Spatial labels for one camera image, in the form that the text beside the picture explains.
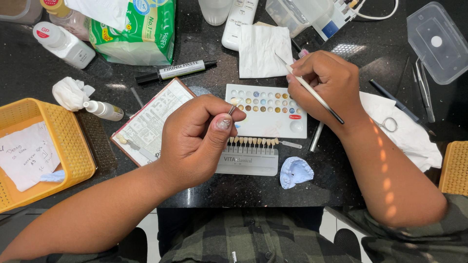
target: air conditioner remote control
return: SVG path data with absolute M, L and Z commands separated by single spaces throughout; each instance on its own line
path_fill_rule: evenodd
M 258 0 L 234 0 L 231 11 L 227 16 L 221 43 L 226 48 L 239 51 L 238 39 L 241 25 L 251 25 L 254 22 Z

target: crumpled tissue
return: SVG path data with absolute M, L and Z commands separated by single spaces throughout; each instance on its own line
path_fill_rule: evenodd
M 85 85 L 80 80 L 66 77 L 57 82 L 52 88 L 55 100 L 65 109 L 78 111 L 84 102 L 89 102 L 89 96 L 95 91 L 92 86 Z
M 242 25 L 239 78 L 270 78 L 289 74 L 275 52 L 289 65 L 293 63 L 288 28 Z
M 279 173 L 279 181 L 284 189 L 292 188 L 297 183 L 303 183 L 313 178 L 314 171 L 305 160 L 299 157 L 286 159 Z
M 65 171 L 64 170 L 59 170 L 56 172 L 53 172 L 51 174 L 45 174 L 41 175 L 41 182 L 55 182 L 55 183 L 61 183 L 63 180 L 65 180 Z
M 382 131 L 392 140 L 396 146 L 406 152 L 406 156 L 421 171 L 426 171 L 431 166 L 441 168 L 442 155 L 435 143 L 429 140 L 426 130 L 415 123 L 406 113 L 395 107 L 395 101 L 378 95 L 359 92 L 362 106 L 369 116 L 378 123 L 383 123 L 387 117 L 392 117 L 398 124 L 398 130 L 389 132 L 381 127 Z M 386 123 L 391 130 L 390 121 Z
M 65 5 L 114 29 L 125 29 L 128 0 L 65 0 Z

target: white cable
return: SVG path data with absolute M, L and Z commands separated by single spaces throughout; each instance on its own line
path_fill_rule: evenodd
M 366 0 L 363 0 L 361 2 L 361 4 L 356 9 L 351 8 L 351 11 L 353 11 L 356 15 L 358 15 L 360 17 L 363 17 L 363 18 L 372 19 L 372 20 L 383 20 L 383 19 L 387 19 L 387 18 L 393 16 L 393 14 L 395 14 L 395 12 L 396 12 L 396 9 L 398 8 L 398 0 L 395 0 L 395 8 L 393 9 L 393 11 L 389 15 L 383 16 L 383 17 L 367 16 L 367 15 L 363 15 L 363 14 L 359 13 L 359 10 L 361 9 L 361 7 L 362 7 L 362 5 L 364 4 L 365 1 Z

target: notebook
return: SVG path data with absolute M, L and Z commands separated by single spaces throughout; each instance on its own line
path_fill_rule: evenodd
M 180 79 L 174 78 L 115 132 L 110 140 L 139 167 L 152 161 L 139 150 L 132 148 L 131 144 L 154 154 L 154 159 L 158 159 L 161 154 L 162 129 L 166 119 L 182 104 L 194 97 L 196 95 Z M 118 133 L 130 142 L 121 143 L 116 138 Z

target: plaid shirt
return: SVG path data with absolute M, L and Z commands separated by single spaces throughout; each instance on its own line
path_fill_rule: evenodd
M 377 223 L 366 209 L 332 212 L 369 236 L 362 245 L 372 262 L 468 262 L 468 197 L 445 194 L 447 215 L 438 223 L 391 228 Z M 359 262 L 317 232 L 266 209 L 227 210 L 193 234 L 181 236 L 161 262 L 302 263 Z M 90 255 L 53 254 L 30 262 L 125 263 L 118 248 Z

